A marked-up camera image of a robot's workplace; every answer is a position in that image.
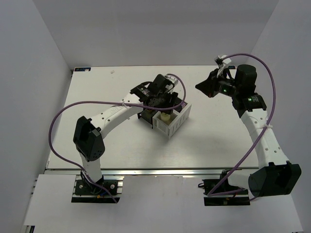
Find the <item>purple cable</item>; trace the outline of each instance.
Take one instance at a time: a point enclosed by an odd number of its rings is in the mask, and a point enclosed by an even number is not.
[[[173,76],[175,78],[177,78],[181,85],[183,86],[183,89],[184,89],[184,97],[182,99],[182,101],[176,105],[176,106],[173,106],[173,107],[170,107],[170,108],[154,108],[154,107],[150,107],[150,106],[145,106],[145,105],[139,105],[139,104],[135,104],[135,103],[127,103],[126,106],[130,106],[130,107],[140,107],[140,108],[145,108],[145,109],[150,109],[150,110],[157,110],[157,111],[166,111],[166,110],[172,110],[172,109],[175,109],[175,108],[178,108],[180,105],[182,105],[182,103],[185,101],[186,99],[186,87],[183,83],[183,81],[175,74],[167,74],[168,76]],[[54,123],[56,122],[57,118],[66,110],[66,109],[69,109],[75,105],[79,105],[79,104],[85,104],[85,103],[96,103],[96,104],[109,104],[109,105],[119,105],[119,106],[122,106],[122,103],[121,102],[106,102],[106,101],[80,101],[80,102],[75,102],[75,103],[72,103],[66,107],[64,107],[63,109],[61,109],[56,115],[55,117],[53,118],[52,122],[51,122],[51,125],[50,125],[50,129],[49,129],[49,146],[51,148],[51,150],[53,151],[53,153],[60,159],[70,163],[70,164],[73,164],[73,165],[76,165],[78,166],[81,170],[85,171],[84,167],[82,167],[80,164],[74,162],[74,161],[71,161],[69,159],[66,159],[64,158],[63,156],[61,156],[59,153],[56,152],[56,150],[54,149],[53,147],[53,144],[52,144],[52,130],[53,130],[53,126],[54,126]],[[113,199],[113,201],[115,203],[118,203],[116,201],[116,199],[111,195],[111,193],[103,186],[95,183],[87,174],[86,174],[86,177],[87,179],[95,186],[103,189],[104,191],[107,192],[107,194]]]
[[[253,200],[255,200],[257,197],[253,197],[253,198],[251,198],[249,201],[253,201]]]
[[[263,66],[267,69],[268,71],[268,74],[270,76],[270,79],[271,79],[271,84],[272,84],[272,90],[273,90],[273,103],[272,103],[272,109],[271,109],[271,113],[268,117],[268,120],[267,120],[267,125],[270,124],[270,121],[273,117],[273,114],[274,114],[274,111],[275,111],[275,108],[276,108],[276,85],[275,85],[275,82],[274,82],[274,79],[273,79],[273,76],[272,76],[272,73],[271,73],[271,70],[268,68],[268,66],[264,63],[263,60],[261,60],[260,58],[254,56],[254,55],[251,55],[249,53],[235,53],[235,54],[232,54],[232,55],[229,55],[225,58],[223,58],[222,60],[224,59],[227,59],[227,58],[230,58],[230,57],[235,57],[235,56],[247,56],[247,57],[252,57],[254,59],[256,59],[257,61],[259,61],[260,63],[263,64]],[[233,191],[228,191],[228,192],[221,192],[221,193],[214,193],[215,190],[220,186],[222,185],[223,182],[225,182],[228,177],[235,171],[238,169],[238,167],[244,162],[244,160],[249,156],[249,154],[252,152],[252,150],[256,147],[257,143],[261,140],[263,134],[266,132],[267,130],[267,127],[264,127],[261,131],[261,133],[259,134],[258,138],[255,140],[255,142],[253,143],[253,145],[251,146],[251,148],[247,151],[247,153],[243,156],[243,158],[241,158],[241,160],[218,182],[218,184],[215,185],[215,187],[212,188],[212,190],[207,194],[208,197],[213,197],[213,196],[218,196],[218,195],[227,195],[227,194],[232,194],[232,193],[237,193],[237,192],[241,192],[243,191],[244,189],[243,188],[240,188],[240,189],[237,189],[237,190],[233,190]]]

